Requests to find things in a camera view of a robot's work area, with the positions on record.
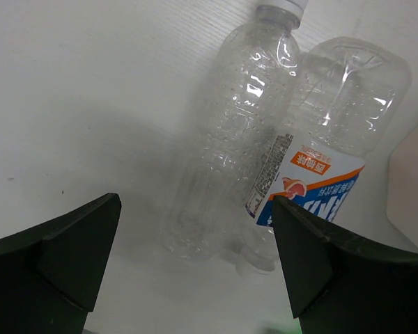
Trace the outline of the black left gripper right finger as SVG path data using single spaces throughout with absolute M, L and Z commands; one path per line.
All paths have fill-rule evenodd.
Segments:
M 303 333 L 418 333 L 418 253 L 372 241 L 283 196 L 272 225 Z

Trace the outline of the clear bottle white-blue label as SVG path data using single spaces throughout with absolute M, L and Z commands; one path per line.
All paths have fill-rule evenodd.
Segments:
M 274 271 L 277 196 L 334 219 L 411 83 L 404 58 L 357 38 L 332 38 L 304 54 L 291 105 L 243 202 L 239 275 L 259 282 Z

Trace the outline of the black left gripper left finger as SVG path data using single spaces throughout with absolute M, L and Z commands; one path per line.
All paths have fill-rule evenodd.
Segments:
M 107 193 L 0 239 L 0 333 L 82 333 L 121 215 Z

